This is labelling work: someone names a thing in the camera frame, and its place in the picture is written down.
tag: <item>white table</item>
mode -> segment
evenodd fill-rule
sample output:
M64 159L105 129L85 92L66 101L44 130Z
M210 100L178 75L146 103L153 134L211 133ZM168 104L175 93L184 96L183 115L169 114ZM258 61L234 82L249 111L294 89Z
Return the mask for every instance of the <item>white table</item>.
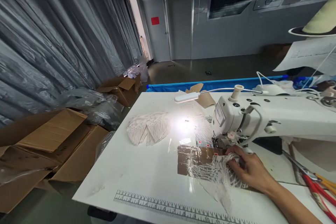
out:
M224 93L211 93L218 101ZM225 213L196 179L177 174L177 152L183 139L193 139L193 132L181 131L176 124L161 142L134 146L126 127L131 117L149 112L166 111L181 116L180 105L174 103L175 93L142 93L121 123L119 129L100 155L73 199L88 205L128 215L152 223L182 223L180 219L135 208L113 201L118 190L156 197L165 201L185 204L195 208ZM205 110L212 116L214 106ZM283 156L254 144L250 148L258 154L270 174L290 190L322 223L332 223L318 208L308 188L297 185L292 165ZM244 189L232 189L231 216L255 223L287 223L277 207L263 194Z

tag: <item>gray door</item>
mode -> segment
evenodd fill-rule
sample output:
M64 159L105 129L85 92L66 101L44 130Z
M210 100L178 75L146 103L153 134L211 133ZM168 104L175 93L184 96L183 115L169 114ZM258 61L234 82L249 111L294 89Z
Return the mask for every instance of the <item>gray door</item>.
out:
M163 0L144 0L143 8L152 50L154 51L154 61L170 61Z
M171 60L190 60L194 0L164 0Z

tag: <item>floor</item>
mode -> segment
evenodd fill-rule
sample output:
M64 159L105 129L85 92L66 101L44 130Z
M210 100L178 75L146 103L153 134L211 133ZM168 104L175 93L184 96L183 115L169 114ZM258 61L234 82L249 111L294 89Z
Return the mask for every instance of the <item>floor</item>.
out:
M273 71L281 60L270 55L241 55L158 62L152 64L148 70L151 84L212 81L257 77L256 71L265 76L285 75L286 71ZM211 75L206 75L206 71L211 72ZM312 73L313 69L305 68L300 76L310 76Z
M256 77L256 71L260 71L266 76L285 74L284 72L272 71L279 61L281 60L275 57L245 55L154 63L148 69L150 80L143 84L140 91L146 90L146 84ZM206 71L211 72L211 75L206 75ZM311 73L312 69L304 69L301 75L307 76ZM123 115L126 116L129 110L130 108L126 107ZM90 224L90 217L86 214L88 206L71 200L79 185L59 182L57 186L61 189L62 195L33 189L11 213L0 220L0 224Z

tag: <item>yellow scissors handle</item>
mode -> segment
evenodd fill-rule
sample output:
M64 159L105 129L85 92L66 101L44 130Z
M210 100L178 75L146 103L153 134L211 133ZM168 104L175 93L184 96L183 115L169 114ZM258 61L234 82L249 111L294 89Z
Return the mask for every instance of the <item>yellow scissors handle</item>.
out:
M325 179L324 177L315 173L315 176L321 180L321 184L324 185L335 197L336 197L336 184L330 182L329 180Z

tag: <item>white paper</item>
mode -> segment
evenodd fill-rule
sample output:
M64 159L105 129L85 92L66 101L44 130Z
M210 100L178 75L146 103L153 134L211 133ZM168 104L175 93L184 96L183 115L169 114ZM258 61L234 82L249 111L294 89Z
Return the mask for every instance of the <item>white paper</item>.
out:
M294 42L286 57L273 71L303 66L317 69L335 46L336 36ZM318 70L331 76L336 75L336 50L330 54Z

